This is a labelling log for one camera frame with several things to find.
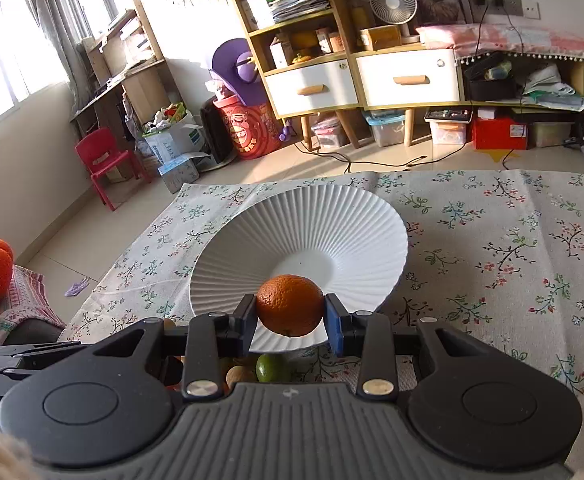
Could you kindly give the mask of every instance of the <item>table leg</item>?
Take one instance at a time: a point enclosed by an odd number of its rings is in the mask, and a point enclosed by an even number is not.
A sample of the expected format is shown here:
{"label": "table leg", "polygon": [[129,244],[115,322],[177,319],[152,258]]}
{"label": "table leg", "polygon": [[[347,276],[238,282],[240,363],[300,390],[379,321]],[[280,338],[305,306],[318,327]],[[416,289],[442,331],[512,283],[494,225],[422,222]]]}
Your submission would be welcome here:
{"label": "table leg", "polygon": [[336,117],[338,117],[339,121],[341,121],[341,126],[343,126],[343,129],[345,130],[345,134],[347,135],[349,142],[352,143],[352,146],[358,148],[359,144],[357,133],[354,131],[354,128],[349,121],[349,117],[347,116],[348,112],[349,110],[336,110]]}
{"label": "table leg", "polygon": [[312,151],[312,130],[310,129],[310,117],[309,115],[303,115],[301,117],[301,129],[303,131],[303,142],[308,152]]}
{"label": "table leg", "polygon": [[406,108],[405,133],[403,134],[403,142],[405,143],[405,146],[411,145],[413,133],[414,133],[414,108]]}

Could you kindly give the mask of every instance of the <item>pink cloth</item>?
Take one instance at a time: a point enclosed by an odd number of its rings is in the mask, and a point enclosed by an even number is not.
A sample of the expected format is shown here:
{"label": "pink cloth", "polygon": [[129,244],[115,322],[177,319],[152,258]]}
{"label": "pink cloth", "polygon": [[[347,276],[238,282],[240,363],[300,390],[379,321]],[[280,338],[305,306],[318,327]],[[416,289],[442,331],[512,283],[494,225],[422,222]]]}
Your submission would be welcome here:
{"label": "pink cloth", "polygon": [[[584,60],[584,38],[576,34],[542,27],[517,26],[516,29],[523,39],[525,53],[568,56]],[[478,53],[493,50],[521,52],[521,40],[517,30],[509,25],[484,23],[481,26]],[[476,53],[478,23],[420,27],[417,32],[428,49],[453,48],[456,59],[472,57]]]}
{"label": "pink cloth", "polygon": [[47,303],[43,275],[15,265],[8,293],[0,302],[0,345],[15,327],[32,318],[65,328]]}

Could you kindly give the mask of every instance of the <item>purple foam hat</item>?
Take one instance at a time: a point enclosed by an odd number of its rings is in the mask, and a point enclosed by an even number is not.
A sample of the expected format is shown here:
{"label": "purple foam hat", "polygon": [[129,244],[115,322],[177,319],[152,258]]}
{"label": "purple foam hat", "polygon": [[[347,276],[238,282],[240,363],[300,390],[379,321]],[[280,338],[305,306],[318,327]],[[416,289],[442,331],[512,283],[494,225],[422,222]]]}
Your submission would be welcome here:
{"label": "purple foam hat", "polygon": [[227,88],[232,90],[245,106],[257,106],[267,102],[267,94],[259,72],[253,62],[245,62],[252,53],[248,40],[234,38],[225,41],[214,52],[212,70]]}

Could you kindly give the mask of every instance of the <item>curtain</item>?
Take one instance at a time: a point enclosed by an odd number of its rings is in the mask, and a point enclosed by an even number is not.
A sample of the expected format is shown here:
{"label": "curtain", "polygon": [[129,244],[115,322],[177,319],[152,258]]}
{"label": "curtain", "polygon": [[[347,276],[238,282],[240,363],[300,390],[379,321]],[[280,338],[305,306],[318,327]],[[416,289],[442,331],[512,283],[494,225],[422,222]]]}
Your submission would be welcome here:
{"label": "curtain", "polygon": [[72,39],[72,27],[62,10],[60,0],[25,0],[45,37],[54,45],[70,80],[74,96],[73,111],[89,102],[88,75]]}

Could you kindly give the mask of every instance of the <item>red plastic chair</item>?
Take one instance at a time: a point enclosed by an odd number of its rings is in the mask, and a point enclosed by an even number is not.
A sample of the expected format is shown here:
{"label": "red plastic chair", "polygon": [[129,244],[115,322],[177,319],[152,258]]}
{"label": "red plastic chair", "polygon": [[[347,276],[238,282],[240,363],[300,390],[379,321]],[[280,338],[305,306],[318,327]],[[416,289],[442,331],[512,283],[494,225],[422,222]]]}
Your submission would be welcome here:
{"label": "red plastic chair", "polygon": [[[118,149],[116,139],[109,128],[100,128],[85,137],[76,145],[76,153],[78,153],[80,160],[88,167],[89,173],[91,173],[92,184],[96,188],[96,191],[98,191],[100,199],[112,211],[116,208],[111,200],[108,199],[105,190],[98,184],[98,179],[107,173],[107,171],[117,167],[121,162],[129,160],[132,171],[134,171],[134,176],[137,179],[139,178],[140,172],[147,182],[152,181],[134,153],[129,150],[122,152]],[[107,157],[97,162],[103,155],[107,155]]]}

